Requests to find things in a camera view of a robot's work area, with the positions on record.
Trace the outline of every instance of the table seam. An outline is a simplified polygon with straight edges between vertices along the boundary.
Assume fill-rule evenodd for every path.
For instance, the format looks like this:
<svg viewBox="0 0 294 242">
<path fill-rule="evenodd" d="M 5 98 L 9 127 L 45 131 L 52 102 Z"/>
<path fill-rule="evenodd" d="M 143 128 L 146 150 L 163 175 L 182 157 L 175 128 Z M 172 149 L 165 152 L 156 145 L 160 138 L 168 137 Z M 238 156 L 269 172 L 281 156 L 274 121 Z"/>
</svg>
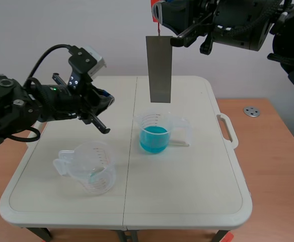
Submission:
<svg viewBox="0 0 294 242">
<path fill-rule="evenodd" d="M 134 114 L 135 114 L 135 104 L 136 104 L 136 94 L 137 94 L 137 82 L 138 82 L 138 77 L 136 77 L 135 98 L 134 98 L 134 102 L 133 102 L 131 134 L 130 134 L 130 144 L 129 144 L 129 156 L 128 156 L 128 168 L 127 168 L 127 179 L 126 179 L 126 190 L 125 190 L 125 200 L 124 200 L 124 203 L 123 203 L 122 226 L 124 226 L 123 223 L 124 223 L 124 217 L 125 217 L 125 205 L 126 205 L 127 184 L 128 184 L 128 174 L 129 174 L 129 161 L 130 161 L 130 150 L 131 150 L 131 140 L 132 140 L 133 117 L 134 117 Z"/>
</svg>

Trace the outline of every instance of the gray metal sheet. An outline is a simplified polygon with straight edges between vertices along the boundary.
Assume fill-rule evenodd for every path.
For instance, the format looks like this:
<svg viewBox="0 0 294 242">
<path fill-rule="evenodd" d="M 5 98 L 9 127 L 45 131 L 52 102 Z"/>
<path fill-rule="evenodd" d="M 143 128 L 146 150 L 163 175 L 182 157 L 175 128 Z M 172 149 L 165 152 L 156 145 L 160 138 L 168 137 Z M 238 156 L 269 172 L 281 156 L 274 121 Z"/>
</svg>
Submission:
<svg viewBox="0 0 294 242">
<path fill-rule="evenodd" d="M 172 56 L 171 36 L 146 36 L 151 102 L 171 102 Z"/>
</svg>

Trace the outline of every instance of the black cable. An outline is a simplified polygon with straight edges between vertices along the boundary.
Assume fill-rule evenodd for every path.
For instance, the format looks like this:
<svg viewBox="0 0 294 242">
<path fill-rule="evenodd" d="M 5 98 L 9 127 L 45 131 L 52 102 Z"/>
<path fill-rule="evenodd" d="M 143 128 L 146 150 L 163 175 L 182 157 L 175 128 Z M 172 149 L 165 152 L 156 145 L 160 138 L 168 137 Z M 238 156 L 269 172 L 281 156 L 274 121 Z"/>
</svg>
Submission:
<svg viewBox="0 0 294 242">
<path fill-rule="evenodd" d="M 35 64 L 35 66 L 33 67 L 31 73 L 28 75 L 27 78 L 30 78 L 32 76 L 34 76 L 34 73 L 36 72 L 36 70 L 38 69 L 38 67 L 40 66 L 40 64 L 42 63 L 42 61 L 54 50 L 56 49 L 60 49 L 60 48 L 67 48 L 70 49 L 71 45 L 68 44 L 57 44 L 55 46 L 52 46 L 51 48 L 49 48 L 46 52 L 44 52 L 44 54 L 40 57 L 40 59 L 38 59 L 37 63 Z"/>
<path fill-rule="evenodd" d="M 36 136 L 32 137 L 32 138 L 22 138 L 22 137 L 16 137 L 16 136 L 13 136 L 13 135 L 8 135 L 7 138 L 9 138 L 11 140 L 18 141 L 18 142 L 34 142 L 34 141 L 39 140 L 39 138 L 41 137 L 41 133 L 34 127 L 29 127 L 29 128 L 27 128 L 25 130 L 29 130 L 29 131 L 35 133 Z"/>
<path fill-rule="evenodd" d="M 261 14 L 260 16 L 252 21 L 250 24 L 243 26 L 242 28 L 239 29 L 232 29 L 230 31 L 226 31 L 225 35 L 226 36 L 234 36 L 234 35 L 239 35 L 239 34 L 243 34 L 245 32 L 250 31 L 251 29 L 255 28 L 256 26 L 258 26 L 259 24 L 264 23 L 265 21 L 267 21 L 269 18 L 271 18 L 275 12 L 278 10 L 280 3 L 282 2 L 282 0 L 275 0 L 273 1 Z"/>
</svg>

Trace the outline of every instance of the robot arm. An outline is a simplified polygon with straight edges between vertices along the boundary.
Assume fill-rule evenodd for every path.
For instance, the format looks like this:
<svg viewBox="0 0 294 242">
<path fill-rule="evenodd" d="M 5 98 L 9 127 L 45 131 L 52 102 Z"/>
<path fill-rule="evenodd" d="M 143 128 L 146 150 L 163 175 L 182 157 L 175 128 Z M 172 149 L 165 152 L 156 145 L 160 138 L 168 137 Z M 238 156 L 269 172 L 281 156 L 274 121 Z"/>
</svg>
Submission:
<svg viewBox="0 0 294 242">
<path fill-rule="evenodd" d="M 177 37 L 175 47 L 189 47 L 206 36 L 200 53 L 209 55 L 213 43 L 258 51 L 267 34 L 274 35 L 273 53 L 294 84 L 294 4 L 291 0 L 167 0 L 152 7 L 159 23 Z"/>
<path fill-rule="evenodd" d="M 58 48 L 67 48 L 71 54 L 68 62 L 72 74 L 67 84 L 54 73 L 52 78 L 57 85 L 41 85 L 33 75 L 44 58 Z M 38 140 L 40 132 L 32 127 L 36 120 L 79 118 L 85 124 L 93 123 L 101 133 L 107 134 L 110 129 L 97 116 L 114 102 L 114 97 L 91 83 L 91 77 L 104 65 L 102 57 L 92 48 L 62 44 L 43 54 L 24 86 L 0 74 L 0 144 L 6 138 L 20 142 Z M 13 135 L 24 130 L 34 132 L 36 137 L 28 139 Z"/>
</svg>

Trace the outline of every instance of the clear plastic cup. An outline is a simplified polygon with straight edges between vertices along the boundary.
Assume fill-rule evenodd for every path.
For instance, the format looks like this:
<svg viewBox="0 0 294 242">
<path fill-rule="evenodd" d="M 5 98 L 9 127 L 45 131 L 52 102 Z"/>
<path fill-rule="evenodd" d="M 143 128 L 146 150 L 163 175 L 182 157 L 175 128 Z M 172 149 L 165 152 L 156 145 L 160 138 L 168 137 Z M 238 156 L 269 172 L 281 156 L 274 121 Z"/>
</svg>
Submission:
<svg viewBox="0 0 294 242">
<path fill-rule="evenodd" d="M 87 142 L 75 150 L 61 150 L 53 165 L 60 175 L 80 182 L 89 194 L 107 192 L 115 183 L 116 171 L 110 147 L 102 142 Z"/>
<path fill-rule="evenodd" d="M 172 116 L 170 112 L 149 110 L 134 119 L 140 127 L 140 145 L 151 153 L 160 153 L 166 149 L 174 128 L 184 128 L 186 135 L 181 143 L 186 146 L 191 144 L 191 126 L 184 118 Z"/>
</svg>

